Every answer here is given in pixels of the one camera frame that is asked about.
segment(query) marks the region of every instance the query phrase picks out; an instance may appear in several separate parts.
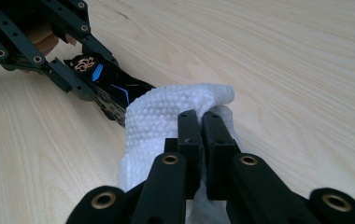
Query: white cloth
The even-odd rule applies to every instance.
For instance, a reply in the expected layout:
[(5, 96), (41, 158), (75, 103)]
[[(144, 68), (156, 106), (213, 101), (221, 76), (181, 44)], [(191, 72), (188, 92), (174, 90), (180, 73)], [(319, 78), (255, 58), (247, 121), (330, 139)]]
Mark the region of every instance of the white cloth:
[[(198, 121), (206, 111), (219, 114), (237, 141), (233, 113), (227, 105), (234, 89), (197, 84), (156, 88), (136, 99), (125, 116), (126, 154), (120, 163), (119, 188), (127, 191), (147, 179), (154, 158), (163, 153), (165, 138), (178, 137), (178, 114), (194, 109)], [(225, 204), (206, 198), (205, 180), (186, 209), (186, 223), (229, 223)]]

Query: wooden table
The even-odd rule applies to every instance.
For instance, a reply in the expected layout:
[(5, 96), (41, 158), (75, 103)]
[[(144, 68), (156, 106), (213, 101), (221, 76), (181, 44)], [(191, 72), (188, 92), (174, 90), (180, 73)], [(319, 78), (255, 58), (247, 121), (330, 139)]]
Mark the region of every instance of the wooden table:
[[(155, 86), (234, 86), (234, 127), (295, 192), (355, 198), (355, 1), (88, 1), (93, 34)], [(72, 58), (61, 43), (49, 59)], [(0, 223), (64, 223), (116, 185), (124, 130), (50, 80), (0, 66)]]

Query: textured fabric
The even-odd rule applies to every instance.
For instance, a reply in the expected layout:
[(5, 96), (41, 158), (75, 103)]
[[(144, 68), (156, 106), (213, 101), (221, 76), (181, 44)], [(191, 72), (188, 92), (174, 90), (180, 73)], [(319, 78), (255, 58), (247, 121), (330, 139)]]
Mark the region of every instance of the textured fabric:
[[(233, 113), (223, 106), (233, 99), (231, 86), (216, 84), (160, 87), (136, 99), (126, 112), (126, 154), (120, 164), (119, 188), (127, 191), (148, 177), (154, 158), (163, 153), (165, 138), (178, 137), (178, 114), (181, 112), (195, 110), (199, 122), (206, 111), (215, 112), (237, 140)], [(228, 222), (225, 204), (206, 198), (204, 179), (193, 202), (187, 205), (186, 223)]]

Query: robotic arm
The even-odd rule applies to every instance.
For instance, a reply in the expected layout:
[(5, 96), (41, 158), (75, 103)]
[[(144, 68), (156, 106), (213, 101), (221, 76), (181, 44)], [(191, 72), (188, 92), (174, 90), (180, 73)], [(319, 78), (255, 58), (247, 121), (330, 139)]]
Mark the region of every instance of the robotic arm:
[[(71, 35), (82, 55), (64, 63), (45, 56), (23, 33), (28, 24), (48, 22), (64, 42)], [(112, 120), (124, 126), (125, 109), (153, 86), (123, 72), (112, 53), (92, 34), (88, 6), (80, 0), (0, 0), (0, 64), (48, 76), (61, 90), (95, 101)]]

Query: light wood surface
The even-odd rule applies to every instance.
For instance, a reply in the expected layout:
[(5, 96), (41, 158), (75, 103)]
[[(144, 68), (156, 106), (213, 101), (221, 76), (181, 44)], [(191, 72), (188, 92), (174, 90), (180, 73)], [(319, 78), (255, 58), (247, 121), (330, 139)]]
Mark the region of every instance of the light wood surface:
[[(88, 1), (93, 34), (156, 86), (234, 86), (234, 127), (307, 197), (355, 198), (355, 0)], [(79, 47), (60, 44), (49, 59)], [(124, 130), (50, 80), (0, 66), (0, 223), (64, 223), (116, 185)]]

